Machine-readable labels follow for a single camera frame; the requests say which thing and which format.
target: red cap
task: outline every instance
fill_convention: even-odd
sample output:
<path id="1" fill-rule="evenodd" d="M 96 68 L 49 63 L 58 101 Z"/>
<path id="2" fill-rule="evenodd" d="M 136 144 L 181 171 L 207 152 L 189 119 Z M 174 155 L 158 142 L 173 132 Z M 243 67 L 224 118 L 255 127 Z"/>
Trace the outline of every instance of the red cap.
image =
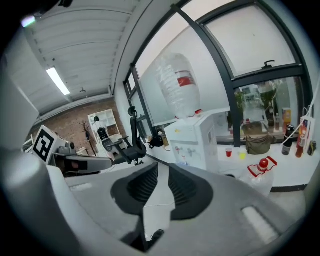
<path id="1" fill-rule="evenodd" d="M 260 160 L 259 166 L 261 168 L 267 168 L 268 164 L 269 164 L 269 161 L 267 159 L 263 158 L 263 159 Z"/>

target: tan bag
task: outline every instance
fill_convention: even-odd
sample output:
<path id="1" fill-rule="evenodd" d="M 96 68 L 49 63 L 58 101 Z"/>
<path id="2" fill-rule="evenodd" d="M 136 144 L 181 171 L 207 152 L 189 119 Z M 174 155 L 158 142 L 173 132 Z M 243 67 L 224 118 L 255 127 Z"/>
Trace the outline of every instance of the tan bag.
<path id="1" fill-rule="evenodd" d="M 250 155 L 262 155 L 270 150 L 271 143 L 276 142 L 276 138 L 270 134 L 265 137 L 251 138 L 247 136 L 245 138 L 246 151 Z"/>

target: white countertop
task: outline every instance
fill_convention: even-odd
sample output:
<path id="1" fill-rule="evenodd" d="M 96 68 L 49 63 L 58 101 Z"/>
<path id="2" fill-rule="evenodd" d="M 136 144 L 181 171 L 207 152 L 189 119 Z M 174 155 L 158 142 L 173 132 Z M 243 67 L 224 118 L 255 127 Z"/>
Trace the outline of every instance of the white countertop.
<path id="1" fill-rule="evenodd" d="M 272 169 L 274 172 L 273 187 L 292 187 L 308 184 L 320 162 L 319 150 L 316 150 L 313 156 L 303 154 L 301 158 L 297 158 L 296 143 L 292 145 L 289 155 L 282 154 L 282 146 L 280 144 L 273 144 L 268 153 L 260 155 L 247 154 L 245 159 L 239 158 L 239 148 L 233 148 L 232 156 L 227 157 L 226 148 L 230 148 L 230 146 L 218 145 L 220 172 L 233 174 L 236 178 L 244 170 L 248 170 L 247 166 L 258 164 L 262 158 L 272 157 L 277 162 L 277 166 Z"/>

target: window handle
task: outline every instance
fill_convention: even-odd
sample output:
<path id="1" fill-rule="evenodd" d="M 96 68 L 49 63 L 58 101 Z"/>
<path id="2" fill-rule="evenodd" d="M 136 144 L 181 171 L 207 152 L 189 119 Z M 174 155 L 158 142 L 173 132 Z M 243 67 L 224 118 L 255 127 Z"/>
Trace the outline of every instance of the window handle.
<path id="1" fill-rule="evenodd" d="M 269 69 L 272 68 L 272 65 L 268 65 L 269 62 L 275 62 L 274 60 L 268 60 L 264 63 L 264 66 L 262 67 L 262 69 Z"/>

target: white water dispenser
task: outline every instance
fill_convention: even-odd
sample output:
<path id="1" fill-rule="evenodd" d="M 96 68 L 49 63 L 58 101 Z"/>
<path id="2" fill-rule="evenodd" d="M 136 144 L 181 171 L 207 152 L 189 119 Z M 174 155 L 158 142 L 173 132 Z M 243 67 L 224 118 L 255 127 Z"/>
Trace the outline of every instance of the white water dispenser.
<path id="1" fill-rule="evenodd" d="M 212 173 L 219 170 L 218 147 L 213 114 L 180 119 L 165 129 L 176 163 Z"/>

